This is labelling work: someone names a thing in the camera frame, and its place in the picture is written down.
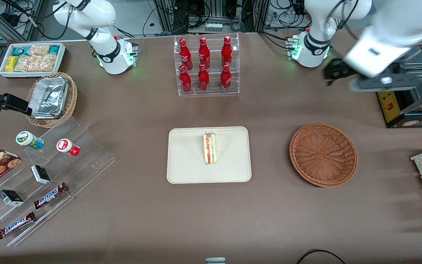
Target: brown table surface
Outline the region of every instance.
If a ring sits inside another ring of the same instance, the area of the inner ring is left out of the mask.
[[[173,40],[148,38],[137,67],[118,76],[88,42],[65,43],[75,116],[118,160],[19,246],[0,241],[0,263],[291,264],[317,248],[347,263],[422,263],[422,182],[409,160],[422,153],[422,129],[386,129],[375,94],[349,92],[348,79],[325,87],[322,67],[289,62],[257,34],[240,34],[239,96],[180,98]],[[342,54],[353,43],[345,32],[333,40]],[[33,82],[2,77],[0,93],[25,98]],[[359,167],[342,187],[315,187],[290,164],[288,142],[311,122],[339,127],[357,148]],[[235,125],[249,131],[249,182],[167,181],[171,129]],[[22,130],[45,131],[2,112],[0,148],[21,152]]]

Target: brown wicker basket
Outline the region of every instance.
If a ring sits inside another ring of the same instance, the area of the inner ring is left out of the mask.
[[[27,119],[32,125],[36,125],[37,127],[52,128],[58,123],[68,120],[69,117],[71,117],[74,112],[74,109],[76,107],[76,100],[77,100],[76,84],[74,83],[73,79],[69,75],[65,74],[64,72],[49,74],[42,78],[55,78],[55,77],[63,77],[69,81],[68,93],[66,95],[66,103],[64,107],[64,114],[59,119],[35,119],[35,118],[27,116]],[[35,88],[35,84],[32,85],[32,89],[30,89],[29,95],[27,96],[27,101],[29,102],[32,97],[34,88]]]
[[[320,187],[348,182],[357,169],[356,148],[332,125],[314,123],[299,128],[291,139],[289,156],[297,172]]]

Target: red bottle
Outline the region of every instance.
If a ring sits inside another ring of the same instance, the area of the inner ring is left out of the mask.
[[[188,72],[186,72],[186,67],[184,67],[183,65],[180,65],[180,75],[179,75],[179,79],[180,79],[180,84],[182,86],[183,92],[184,93],[191,93],[191,78],[190,75],[188,74]]]
[[[223,92],[229,92],[231,90],[231,78],[232,74],[229,72],[229,64],[225,64],[222,67],[221,72],[221,90]]]
[[[200,56],[200,64],[204,64],[207,69],[211,67],[211,56],[210,48],[206,44],[206,37],[200,37],[200,50],[198,51]]]
[[[190,49],[186,46],[186,40],[181,38],[180,43],[180,60],[182,65],[186,67],[186,70],[193,69],[193,63],[191,62],[191,52]]]
[[[200,64],[198,79],[200,80],[200,89],[206,92],[209,89],[210,75],[208,71],[206,71],[206,66],[204,64]]]
[[[224,67],[226,63],[231,65],[232,63],[232,46],[231,46],[231,37],[224,37],[224,45],[221,50],[222,61],[221,64]]]

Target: acrylic bottle rack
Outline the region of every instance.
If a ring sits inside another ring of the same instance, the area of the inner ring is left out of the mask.
[[[20,154],[22,163],[0,179],[0,190],[14,190],[23,199],[20,207],[7,206],[0,198],[0,229],[4,229],[33,211],[36,221],[24,225],[2,239],[7,246],[16,246],[79,194],[90,182],[109,167],[115,159],[74,117],[47,131],[40,150],[30,147]],[[81,148],[77,157],[56,149],[58,140],[67,138]],[[49,184],[35,181],[31,167],[44,166],[50,175]],[[42,208],[35,210],[33,202],[65,182],[69,188]]]
[[[208,69],[210,77],[210,85],[208,91],[204,92],[199,87],[198,82],[198,72],[200,59],[198,56],[198,50],[200,48],[200,37],[206,37],[206,42],[210,48],[211,55],[211,67]],[[229,92],[223,92],[221,90],[221,49],[224,44],[224,37],[231,37],[231,46],[232,46],[232,63],[230,65],[230,72],[232,74],[231,78],[231,88]],[[191,60],[193,62],[193,69],[188,71],[188,74],[191,77],[191,93],[184,93],[181,88],[180,79],[179,79],[179,67],[181,65],[180,60],[180,45],[179,40],[185,39],[186,45],[191,52]],[[177,88],[179,96],[206,96],[206,95],[235,95],[240,92],[240,60],[239,60],[239,35],[237,33],[233,34],[210,34],[210,35],[187,35],[181,37],[175,37],[174,39],[174,58],[175,58],[175,74],[177,75]]]

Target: white tray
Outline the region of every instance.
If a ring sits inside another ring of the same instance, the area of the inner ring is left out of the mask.
[[[37,72],[8,72],[5,71],[5,65],[7,63],[7,59],[9,58],[9,56],[12,55],[12,52],[14,51],[15,48],[17,47],[28,47],[31,45],[52,45],[52,46],[60,46],[60,49],[58,50],[58,54],[56,55],[56,60],[55,60],[55,65],[53,67],[52,71],[37,71]],[[1,67],[0,67],[0,75],[2,77],[6,77],[6,78],[31,78],[31,77],[42,77],[45,75],[49,75],[52,73],[57,73],[58,70],[60,69],[60,66],[62,64],[63,61],[63,56],[64,56],[64,52],[65,52],[66,48],[65,46],[60,43],[60,42],[36,42],[36,43],[17,43],[17,44],[10,44],[7,47],[7,51],[6,54],[4,56],[3,62],[1,63]]]
[[[204,163],[205,133],[216,134],[216,164]],[[170,131],[167,158],[167,180],[170,183],[247,182],[251,177],[248,130],[245,127],[176,128]]]

